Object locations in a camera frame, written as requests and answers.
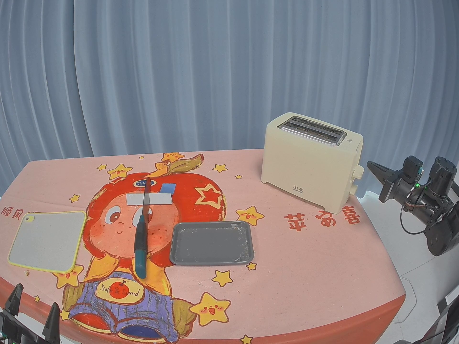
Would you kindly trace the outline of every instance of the white cutting board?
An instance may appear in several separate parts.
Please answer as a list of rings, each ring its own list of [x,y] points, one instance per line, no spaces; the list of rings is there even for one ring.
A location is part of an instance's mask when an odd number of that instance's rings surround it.
[[[8,262],[44,272],[67,274],[75,267],[86,212],[27,213],[11,246]]]

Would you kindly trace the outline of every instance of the blue curtain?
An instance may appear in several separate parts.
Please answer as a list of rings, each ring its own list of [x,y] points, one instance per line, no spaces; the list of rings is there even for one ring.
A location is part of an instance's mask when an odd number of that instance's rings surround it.
[[[458,4],[0,0],[0,195],[33,160],[262,148],[290,111],[362,165],[457,164]]]

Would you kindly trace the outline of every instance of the white floor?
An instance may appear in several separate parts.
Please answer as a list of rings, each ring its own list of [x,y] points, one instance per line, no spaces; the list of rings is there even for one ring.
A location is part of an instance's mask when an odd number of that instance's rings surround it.
[[[382,204],[378,195],[367,192],[360,202],[391,256],[406,291],[404,305],[377,344],[393,344],[400,339],[419,340],[438,318],[437,303],[459,285],[459,246],[434,257],[427,249],[423,234],[412,236],[402,230],[400,205],[396,201]],[[404,213],[404,225],[413,232],[424,228],[408,213]],[[24,314],[19,316],[35,333],[42,332],[42,324]],[[72,343],[75,342],[61,337],[61,344]],[[459,336],[451,344],[459,344]]]

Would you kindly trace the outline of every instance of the cream toaster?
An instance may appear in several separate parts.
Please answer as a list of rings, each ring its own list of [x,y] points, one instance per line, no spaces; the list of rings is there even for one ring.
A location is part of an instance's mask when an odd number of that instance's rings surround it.
[[[261,181],[338,214],[364,168],[362,135],[296,113],[268,123]]]

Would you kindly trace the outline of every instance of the teal knife handle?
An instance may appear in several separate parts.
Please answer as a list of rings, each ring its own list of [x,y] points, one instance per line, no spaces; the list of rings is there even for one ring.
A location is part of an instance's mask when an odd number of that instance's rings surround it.
[[[141,279],[146,278],[146,251],[147,246],[147,231],[145,218],[143,215],[139,218],[139,223],[135,231],[134,241],[134,259],[135,259],[135,273]]]
[[[135,255],[135,273],[141,279],[146,278],[146,251],[141,249],[134,251]]]

